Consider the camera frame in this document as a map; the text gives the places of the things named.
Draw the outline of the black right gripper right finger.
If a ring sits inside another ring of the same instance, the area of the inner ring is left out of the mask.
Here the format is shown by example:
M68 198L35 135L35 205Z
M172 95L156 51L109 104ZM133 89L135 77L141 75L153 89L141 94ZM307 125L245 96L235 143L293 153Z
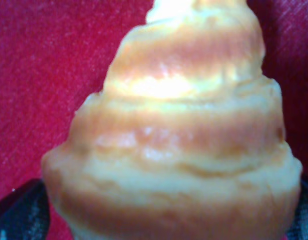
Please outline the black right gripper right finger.
M308 177L301 180L302 191L296 210L295 219L286 233L287 240L308 240Z

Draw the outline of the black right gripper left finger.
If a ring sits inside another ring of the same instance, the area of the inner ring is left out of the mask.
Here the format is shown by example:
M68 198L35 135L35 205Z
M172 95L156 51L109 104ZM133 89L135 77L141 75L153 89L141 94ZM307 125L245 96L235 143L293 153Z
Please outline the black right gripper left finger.
M0 183L0 240L71 240L41 178Z

